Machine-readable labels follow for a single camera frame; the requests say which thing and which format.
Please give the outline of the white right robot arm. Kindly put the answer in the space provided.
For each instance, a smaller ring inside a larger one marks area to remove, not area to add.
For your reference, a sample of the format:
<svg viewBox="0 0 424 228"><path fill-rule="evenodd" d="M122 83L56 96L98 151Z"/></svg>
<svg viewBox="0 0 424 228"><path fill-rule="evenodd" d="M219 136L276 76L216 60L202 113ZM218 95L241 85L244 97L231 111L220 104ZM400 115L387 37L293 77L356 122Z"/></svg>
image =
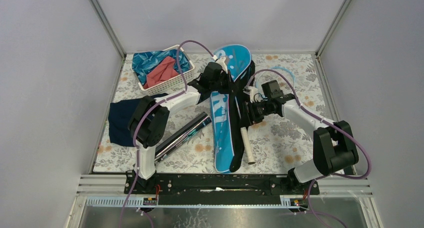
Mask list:
<svg viewBox="0 0 424 228"><path fill-rule="evenodd" d="M295 93L283 93L276 80L262 84L262 90L265 98L256 100L255 87L243 89L246 95L242 115L245 127L261 122L265 116L276 114L295 123L312 139L312 159L287 173L286 186L291 193L299 194L308 182L358 163L358 144L349 123L313 113L301 104Z"/></svg>

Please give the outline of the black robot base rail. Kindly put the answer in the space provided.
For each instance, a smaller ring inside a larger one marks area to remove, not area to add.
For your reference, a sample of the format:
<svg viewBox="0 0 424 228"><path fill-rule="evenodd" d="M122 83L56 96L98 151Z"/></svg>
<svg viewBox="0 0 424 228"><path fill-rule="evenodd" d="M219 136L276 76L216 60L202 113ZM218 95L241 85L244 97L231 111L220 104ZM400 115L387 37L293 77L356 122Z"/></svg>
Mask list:
<svg viewBox="0 0 424 228"><path fill-rule="evenodd" d="M320 193L318 185L299 183L289 174L155 173L145 180L125 173L125 194L153 195L159 205L282 205L281 196L301 200Z"/></svg>

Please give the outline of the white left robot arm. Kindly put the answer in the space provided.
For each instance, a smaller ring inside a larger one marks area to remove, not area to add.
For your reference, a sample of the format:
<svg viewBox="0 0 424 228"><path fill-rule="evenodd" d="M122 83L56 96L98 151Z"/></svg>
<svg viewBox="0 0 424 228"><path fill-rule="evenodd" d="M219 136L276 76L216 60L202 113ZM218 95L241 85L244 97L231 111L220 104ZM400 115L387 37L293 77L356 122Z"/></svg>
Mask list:
<svg viewBox="0 0 424 228"><path fill-rule="evenodd" d="M153 98L146 95L139 101L130 121L128 130L136 148L136 187L144 194L152 192L156 173L155 147L163 138L171 115L190 106L197 105L213 92L228 94L232 90L233 75L222 62L209 62L198 78L187 82L185 87L169 95Z"/></svg>

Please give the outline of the blue racket cover bag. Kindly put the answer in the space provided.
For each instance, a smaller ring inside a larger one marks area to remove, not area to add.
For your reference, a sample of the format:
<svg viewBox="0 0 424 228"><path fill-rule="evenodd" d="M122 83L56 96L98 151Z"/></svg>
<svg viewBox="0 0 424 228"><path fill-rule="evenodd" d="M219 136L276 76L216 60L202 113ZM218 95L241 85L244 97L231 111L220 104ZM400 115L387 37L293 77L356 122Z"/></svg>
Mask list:
<svg viewBox="0 0 424 228"><path fill-rule="evenodd" d="M229 94L213 91L210 95L214 167L218 173L228 174L241 167L245 150L239 127L245 95L243 88L255 73L255 64L251 52L242 44L225 45L217 49L214 55L218 58L226 56L232 85Z"/></svg>

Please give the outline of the black shuttlecock tube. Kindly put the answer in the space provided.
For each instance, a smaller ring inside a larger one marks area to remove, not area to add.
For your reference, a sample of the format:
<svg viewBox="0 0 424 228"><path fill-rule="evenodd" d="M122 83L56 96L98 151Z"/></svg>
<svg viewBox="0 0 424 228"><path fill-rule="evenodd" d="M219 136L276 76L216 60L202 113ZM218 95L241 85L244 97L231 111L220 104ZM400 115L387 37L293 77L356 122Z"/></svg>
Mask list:
<svg viewBox="0 0 424 228"><path fill-rule="evenodd" d="M205 112L197 115L185 124L176 133L171 135L155 148L154 162L160 163L177 148L194 138L203 128L212 122L212 118Z"/></svg>

